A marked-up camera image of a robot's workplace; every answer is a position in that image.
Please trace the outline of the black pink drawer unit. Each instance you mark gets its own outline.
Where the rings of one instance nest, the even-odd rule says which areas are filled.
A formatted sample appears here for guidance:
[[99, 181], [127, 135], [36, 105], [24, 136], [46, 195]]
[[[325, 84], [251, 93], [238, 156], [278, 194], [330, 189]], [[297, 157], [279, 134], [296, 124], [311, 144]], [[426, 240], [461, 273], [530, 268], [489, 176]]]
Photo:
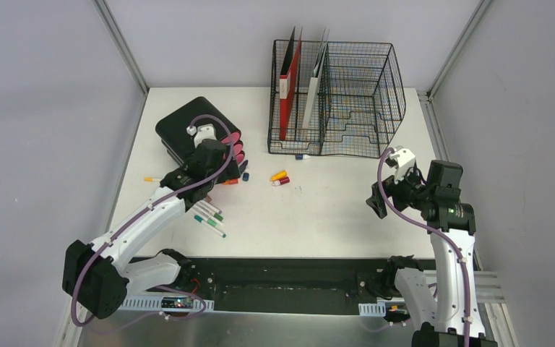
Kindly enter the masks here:
[[187, 133], [186, 128], [196, 116], [205, 114], [215, 116], [228, 127], [234, 144], [234, 159], [221, 173], [217, 182], [223, 183], [239, 178], [243, 170], [241, 162], [244, 159], [241, 130], [206, 97], [199, 96], [161, 119], [155, 126], [155, 132], [161, 138], [161, 142], [167, 148], [172, 159], [181, 165], [194, 152], [193, 137]]

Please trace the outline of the red marker cap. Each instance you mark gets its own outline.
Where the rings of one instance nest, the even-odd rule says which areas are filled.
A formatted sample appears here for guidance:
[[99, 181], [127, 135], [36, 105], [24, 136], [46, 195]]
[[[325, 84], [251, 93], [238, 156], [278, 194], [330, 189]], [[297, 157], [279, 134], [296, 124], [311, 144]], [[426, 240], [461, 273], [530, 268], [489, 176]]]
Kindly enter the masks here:
[[284, 185], [284, 184], [288, 184], [290, 181], [291, 181], [290, 178], [288, 176], [285, 176], [285, 177], [282, 177], [280, 179], [277, 179], [277, 180], [273, 181], [272, 185], [274, 187], [278, 187], [278, 186], [281, 186], [281, 185]]

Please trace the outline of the red notebook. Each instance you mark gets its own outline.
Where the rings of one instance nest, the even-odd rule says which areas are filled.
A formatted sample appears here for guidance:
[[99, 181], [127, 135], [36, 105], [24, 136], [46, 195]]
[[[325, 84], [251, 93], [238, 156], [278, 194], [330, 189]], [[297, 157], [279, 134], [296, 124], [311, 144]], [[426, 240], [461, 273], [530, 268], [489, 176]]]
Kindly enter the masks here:
[[280, 68], [279, 96], [280, 96], [280, 123], [279, 140], [286, 140], [288, 125], [290, 123], [294, 96], [297, 86], [298, 63], [301, 52], [301, 36], [296, 37], [296, 27], [293, 27], [288, 45], [285, 50], [283, 63]]

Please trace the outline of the grey notebook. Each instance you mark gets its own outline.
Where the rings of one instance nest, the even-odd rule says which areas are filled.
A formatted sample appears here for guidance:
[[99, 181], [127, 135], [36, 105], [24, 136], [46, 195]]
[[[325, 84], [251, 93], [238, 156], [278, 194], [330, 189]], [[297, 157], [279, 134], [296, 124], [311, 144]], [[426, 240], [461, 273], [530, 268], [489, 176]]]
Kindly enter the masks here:
[[309, 130], [311, 116], [314, 112], [314, 105], [317, 99], [317, 93], [319, 91], [320, 81], [322, 78], [322, 67], [324, 64], [324, 55], [327, 47], [327, 39], [330, 31], [325, 28], [323, 30], [322, 39], [320, 41], [319, 50], [317, 52], [317, 59], [314, 64], [314, 68], [311, 72], [311, 78], [309, 81], [309, 88], [306, 98], [306, 107], [304, 109], [303, 118], [303, 130]]

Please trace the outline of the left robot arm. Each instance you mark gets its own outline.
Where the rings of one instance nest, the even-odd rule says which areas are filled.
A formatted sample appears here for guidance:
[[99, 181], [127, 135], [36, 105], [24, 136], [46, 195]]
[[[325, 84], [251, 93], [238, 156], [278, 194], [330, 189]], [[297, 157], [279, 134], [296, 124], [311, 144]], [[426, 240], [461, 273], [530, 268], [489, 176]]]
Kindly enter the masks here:
[[184, 163], [167, 173], [160, 186], [125, 221], [89, 243], [72, 242], [65, 254], [63, 290], [71, 298], [71, 318], [82, 305], [91, 317], [111, 316], [132, 295], [167, 285], [183, 292], [192, 281], [187, 257], [173, 249], [133, 262], [133, 257], [159, 231], [207, 196], [234, 162], [233, 146], [202, 140]]

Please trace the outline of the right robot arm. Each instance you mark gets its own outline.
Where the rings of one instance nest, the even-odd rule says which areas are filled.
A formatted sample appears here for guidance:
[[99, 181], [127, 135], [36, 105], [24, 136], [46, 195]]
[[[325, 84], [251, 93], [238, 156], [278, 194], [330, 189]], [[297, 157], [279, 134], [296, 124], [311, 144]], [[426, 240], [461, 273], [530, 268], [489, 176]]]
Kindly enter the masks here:
[[460, 200], [463, 167], [433, 160], [426, 179], [416, 165], [401, 179], [378, 178], [366, 203], [380, 218], [391, 210], [429, 235], [436, 267], [436, 295], [411, 256], [394, 256], [379, 285], [404, 299], [414, 326], [412, 346], [497, 346], [483, 326], [476, 297], [473, 207]]

